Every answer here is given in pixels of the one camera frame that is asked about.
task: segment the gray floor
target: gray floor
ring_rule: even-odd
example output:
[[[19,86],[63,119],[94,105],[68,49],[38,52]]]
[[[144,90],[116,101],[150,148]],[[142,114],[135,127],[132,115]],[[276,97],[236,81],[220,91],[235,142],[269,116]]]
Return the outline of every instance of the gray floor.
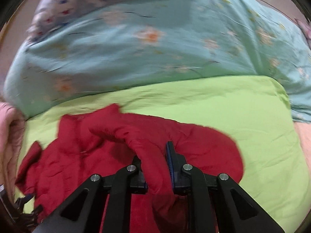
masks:
[[[26,30],[29,27],[35,8],[40,0],[25,0],[16,11],[14,19],[10,23],[10,27],[3,39],[3,44],[0,47],[0,92],[3,88],[3,83],[7,71],[13,61],[13,58],[26,38]],[[295,17],[306,21],[302,13],[291,0],[258,0],[264,5],[274,7],[284,13],[290,19]]]

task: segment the triangular cutout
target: triangular cutout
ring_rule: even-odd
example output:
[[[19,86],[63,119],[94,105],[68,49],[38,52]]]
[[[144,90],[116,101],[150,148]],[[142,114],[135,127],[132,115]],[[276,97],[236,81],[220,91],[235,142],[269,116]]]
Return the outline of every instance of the triangular cutout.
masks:
[[[258,214],[257,210],[253,208],[251,204],[249,204],[235,189],[231,189],[231,195],[241,220],[247,220]]]
[[[83,191],[62,211],[60,216],[74,222],[77,221],[88,192],[89,190],[87,188],[83,189]]]

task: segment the red jacket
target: red jacket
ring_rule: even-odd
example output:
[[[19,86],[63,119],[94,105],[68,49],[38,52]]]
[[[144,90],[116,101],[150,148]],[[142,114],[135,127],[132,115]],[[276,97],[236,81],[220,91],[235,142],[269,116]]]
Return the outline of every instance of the red jacket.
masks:
[[[42,151],[35,142],[23,159],[16,185],[35,193],[35,206],[43,205],[40,220],[94,173],[108,176],[131,164],[136,154],[148,184],[148,194],[133,195],[130,232],[184,232],[186,200],[173,194],[165,159],[165,145],[172,141],[187,163],[204,173],[229,174],[236,182],[243,164],[236,144],[208,127],[178,123],[160,117],[123,114],[112,104],[90,114],[65,115],[57,138]]]

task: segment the silver screw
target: silver screw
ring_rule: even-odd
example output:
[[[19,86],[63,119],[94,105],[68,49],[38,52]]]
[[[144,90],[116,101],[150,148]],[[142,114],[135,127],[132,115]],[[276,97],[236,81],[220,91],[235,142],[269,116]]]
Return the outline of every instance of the silver screw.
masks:
[[[99,175],[98,174],[94,174],[91,176],[91,181],[98,181],[100,179]]]
[[[221,180],[227,180],[227,179],[229,179],[229,176],[228,176],[228,174],[221,173],[221,174],[219,175],[219,178],[220,178]]]
[[[128,170],[129,172],[133,172],[133,171],[136,170],[136,166],[134,166],[134,165],[129,165],[129,166],[126,168],[126,170]]]
[[[184,165],[183,165],[183,169],[185,169],[185,170],[187,170],[187,171],[191,170],[192,168],[193,168],[193,166],[190,165],[190,164],[184,164]]]

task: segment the green bed sheet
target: green bed sheet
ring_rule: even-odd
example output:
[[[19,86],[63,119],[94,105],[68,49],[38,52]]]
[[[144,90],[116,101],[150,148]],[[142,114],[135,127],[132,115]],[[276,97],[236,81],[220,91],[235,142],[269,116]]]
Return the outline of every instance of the green bed sheet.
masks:
[[[227,133],[237,142],[244,161],[240,185],[286,233],[293,233],[304,220],[311,205],[307,165],[285,90],[264,76],[153,84],[62,103],[28,120],[19,164],[35,140],[45,147],[55,139],[62,115],[88,113],[111,103],[118,103],[123,112],[210,126]]]

